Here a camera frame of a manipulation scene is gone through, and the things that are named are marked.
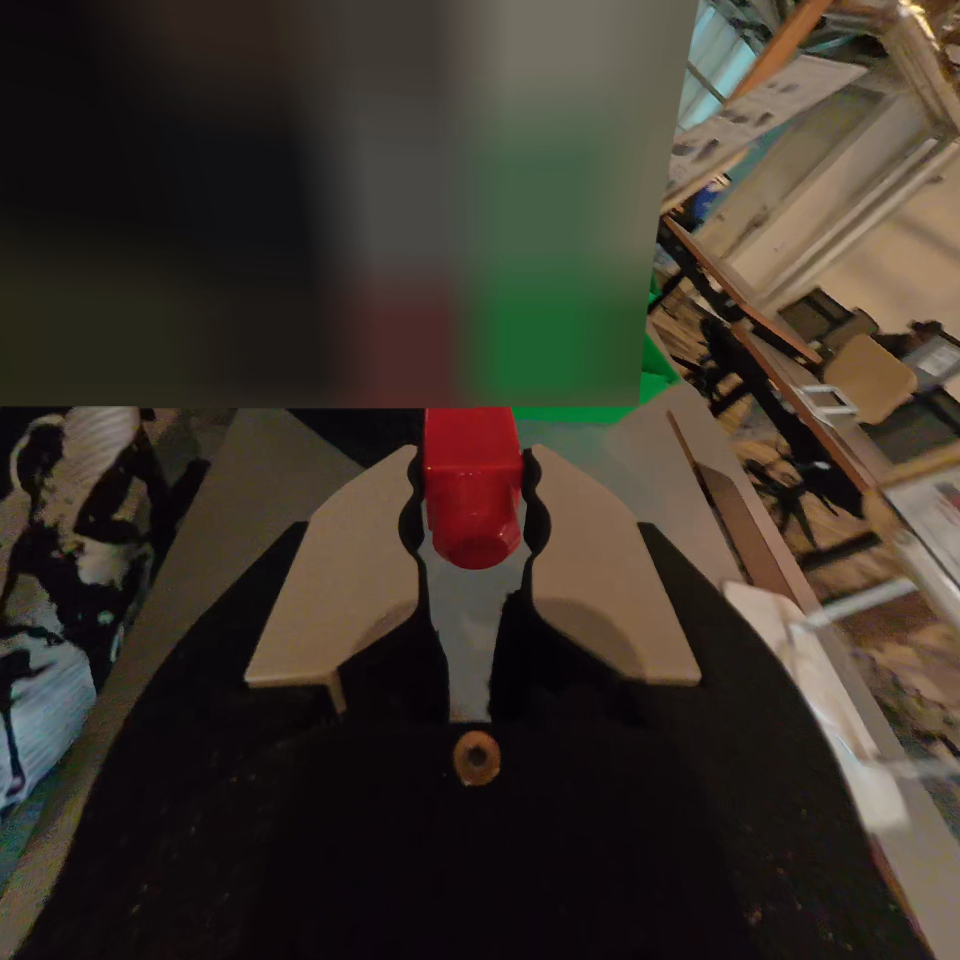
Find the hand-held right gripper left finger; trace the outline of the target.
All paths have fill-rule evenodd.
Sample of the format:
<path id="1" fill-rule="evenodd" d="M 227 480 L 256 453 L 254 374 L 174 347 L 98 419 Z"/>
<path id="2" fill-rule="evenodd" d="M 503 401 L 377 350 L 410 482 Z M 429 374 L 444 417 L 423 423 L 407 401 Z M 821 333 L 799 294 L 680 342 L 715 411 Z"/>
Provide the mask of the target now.
<path id="1" fill-rule="evenodd" d="M 402 446 L 311 515 L 246 666 L 249 688 L 323 687 L 334 711 L 346 712 L 340 668 L 418 606 L 418 562 L 400 532 L 417 452 Z"/>

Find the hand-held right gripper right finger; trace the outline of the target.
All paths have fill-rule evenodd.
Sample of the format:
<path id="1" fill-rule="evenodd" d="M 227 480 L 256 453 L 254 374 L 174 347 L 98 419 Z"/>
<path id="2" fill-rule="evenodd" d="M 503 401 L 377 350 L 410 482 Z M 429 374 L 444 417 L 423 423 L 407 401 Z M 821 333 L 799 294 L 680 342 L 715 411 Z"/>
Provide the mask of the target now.
<path id="1" fill-rule="evenodd" d="M 634 513 L 547 446 L 525 456 L 525 581 L 535 613 L 627 679 L 698 686 L 701 668 Z"/>

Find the red mega block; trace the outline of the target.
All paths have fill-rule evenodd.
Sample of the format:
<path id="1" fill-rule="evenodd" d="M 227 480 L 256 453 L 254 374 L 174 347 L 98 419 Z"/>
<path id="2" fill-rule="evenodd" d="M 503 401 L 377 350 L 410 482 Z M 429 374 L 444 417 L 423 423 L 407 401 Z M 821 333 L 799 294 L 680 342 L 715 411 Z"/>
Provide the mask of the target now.
<path id="1" fill-rule="evenodd" d="M 519 546 L 524 461 L 509 407 L 428 408 L 422 444 L 432 544 L 461 570 L 488 570 Z"/>

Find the green plastic bin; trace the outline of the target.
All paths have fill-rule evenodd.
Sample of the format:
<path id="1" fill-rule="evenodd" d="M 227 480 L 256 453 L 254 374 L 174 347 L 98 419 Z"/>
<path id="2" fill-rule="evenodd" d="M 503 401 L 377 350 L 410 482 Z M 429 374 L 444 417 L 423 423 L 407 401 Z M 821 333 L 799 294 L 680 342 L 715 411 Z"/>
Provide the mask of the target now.
<path id="1" fill-rule="evenodd" d="M 522 421 L 610 426 L 679 381 L 647 331 L 642 276 L 581 269 L 503 283 L 506 372 Z"/>

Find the clear acrylic holder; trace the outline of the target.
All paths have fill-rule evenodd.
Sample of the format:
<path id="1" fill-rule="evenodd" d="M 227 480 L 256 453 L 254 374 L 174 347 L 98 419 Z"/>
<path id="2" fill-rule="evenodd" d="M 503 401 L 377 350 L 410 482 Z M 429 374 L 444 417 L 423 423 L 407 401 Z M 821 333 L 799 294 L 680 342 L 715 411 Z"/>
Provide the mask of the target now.
<path id="1" fill-rule="evenodd" d="M 806 409 L 821 423 L 841 421 L 857 423 L 860 408 L 838 388 L 824 383 L 798 386 L 795 393 Z"/>

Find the black white printed pants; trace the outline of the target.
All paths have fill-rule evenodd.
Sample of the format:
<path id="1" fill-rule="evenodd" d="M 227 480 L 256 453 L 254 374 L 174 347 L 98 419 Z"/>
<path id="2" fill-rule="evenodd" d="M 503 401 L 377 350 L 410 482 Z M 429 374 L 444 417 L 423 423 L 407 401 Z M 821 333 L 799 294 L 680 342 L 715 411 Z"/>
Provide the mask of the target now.
<path id="1" fill-rule="evenodd" d="M 2 409 L 3 819 L 78 738 L 209 467 L 179 410 Z"/>

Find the small wooden board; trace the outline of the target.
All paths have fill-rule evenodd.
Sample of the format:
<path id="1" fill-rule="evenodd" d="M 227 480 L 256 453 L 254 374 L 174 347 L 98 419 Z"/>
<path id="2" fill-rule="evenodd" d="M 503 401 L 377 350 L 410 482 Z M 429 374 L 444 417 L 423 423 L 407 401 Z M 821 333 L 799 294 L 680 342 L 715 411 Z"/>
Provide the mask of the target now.
<path id="1" fill-rule="evenodd" d="M 825 364 L 822 382 L 856 408 L 858 423 L 876 426 L 909 402 L 916 373 L 865 333 L 852 337 Z"/>

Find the silver duct pipe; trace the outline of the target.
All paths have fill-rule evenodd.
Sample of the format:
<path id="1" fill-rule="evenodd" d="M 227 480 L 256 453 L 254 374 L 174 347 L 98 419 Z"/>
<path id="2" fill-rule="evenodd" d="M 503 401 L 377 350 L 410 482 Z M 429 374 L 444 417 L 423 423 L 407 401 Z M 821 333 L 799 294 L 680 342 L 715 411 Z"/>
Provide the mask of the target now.
<path id="1" fill-rule="evenodd" d="M 887 55 L 880 102 L 809 174 L 770 221 L 769 306 L 818 281 L 958 155 L 958 2 L 834 2 L 828 22 L 859 28 Z"/>

